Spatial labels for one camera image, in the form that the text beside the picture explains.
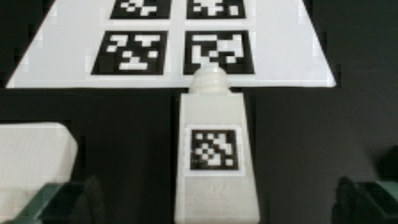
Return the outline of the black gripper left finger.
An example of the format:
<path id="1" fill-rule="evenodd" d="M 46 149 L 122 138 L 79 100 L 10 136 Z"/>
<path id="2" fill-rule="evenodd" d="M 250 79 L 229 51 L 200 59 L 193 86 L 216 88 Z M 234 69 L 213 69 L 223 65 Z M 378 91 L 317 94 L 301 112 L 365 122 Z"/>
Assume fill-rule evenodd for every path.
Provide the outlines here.
<path id="1" fill-rule="evenodd" d="M 22 224 L 106 224 L 101 183 L 46 183 L 22 210 Z"/>

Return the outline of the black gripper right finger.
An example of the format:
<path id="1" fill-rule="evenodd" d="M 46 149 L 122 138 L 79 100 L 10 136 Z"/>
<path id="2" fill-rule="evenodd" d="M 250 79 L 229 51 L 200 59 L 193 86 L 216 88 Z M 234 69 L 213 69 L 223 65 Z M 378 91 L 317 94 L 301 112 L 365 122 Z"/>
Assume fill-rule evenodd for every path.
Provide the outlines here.
<path id="1" fill-rule="evenodd" d="M 339 179 L 332 224 L 398 224 L 398 182 Z"/>

